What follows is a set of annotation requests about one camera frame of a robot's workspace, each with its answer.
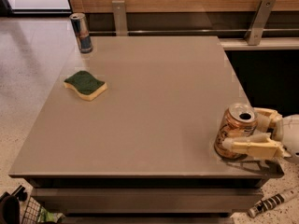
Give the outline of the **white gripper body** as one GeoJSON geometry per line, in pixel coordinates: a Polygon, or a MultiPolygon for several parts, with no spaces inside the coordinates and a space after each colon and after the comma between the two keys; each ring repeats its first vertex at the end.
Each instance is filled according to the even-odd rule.
{"type": "Polygon", "coordinates": [[[299,115],[290,115],[277,123],[276,139],[282,144],[284,159],[299,164],[299,115]]]}

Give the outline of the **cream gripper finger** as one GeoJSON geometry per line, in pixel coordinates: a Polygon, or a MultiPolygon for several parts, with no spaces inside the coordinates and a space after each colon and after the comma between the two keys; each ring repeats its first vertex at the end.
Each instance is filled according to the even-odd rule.
{"type": "Polygon", "coordinates": [[[255,107],[257,130],[262,133],[275,133],[282,122],[282,116],[274,109],[255,107]]]}
{"type": "Polygon", "coordinates": [[[262,160],[292,156],[279,141],[272,140],[268,133],[258,133],[249,137],[228,137],[224,139],[222,145],[231,152],[262,160]]]}

